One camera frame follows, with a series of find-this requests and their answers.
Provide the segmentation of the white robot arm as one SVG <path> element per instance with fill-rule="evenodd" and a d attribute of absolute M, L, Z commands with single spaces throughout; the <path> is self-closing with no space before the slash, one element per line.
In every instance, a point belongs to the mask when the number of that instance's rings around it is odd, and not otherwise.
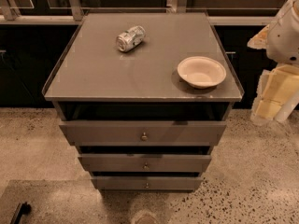
<path fill-rule="evenodd" d="M 256 125 L 284 122 L 299 103 L 299 0 L 288 0 L 247 46 L 264 49 L 277 63 L 259 78 L 250 119 Z"/>

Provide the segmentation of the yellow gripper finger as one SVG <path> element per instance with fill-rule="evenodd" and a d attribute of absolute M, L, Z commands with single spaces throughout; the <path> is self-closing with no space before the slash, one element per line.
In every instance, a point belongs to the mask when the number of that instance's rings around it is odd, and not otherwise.
<path fill-rule="evenodd" d="M 280 109 L 279 103 L 256 97 L 251 108 L 250 120 L 255 125 L 265 125 L 274 119 Z"/>
<path fill-rule="evenodd" d="M 270 72 L 262 99 L 284 105 L 298 90 L 299 67 L 284 64 Z"/>

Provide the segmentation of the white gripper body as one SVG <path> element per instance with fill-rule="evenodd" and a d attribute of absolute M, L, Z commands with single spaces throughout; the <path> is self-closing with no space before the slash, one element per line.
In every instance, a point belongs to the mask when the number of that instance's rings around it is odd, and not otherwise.
<path fill-rule="evenodd" d="M 299 104 L 299 91 L 297 91 L 278 111 L 275 116 L 275 120 L 278 122 L 284 122 L 292 111 Z"/>

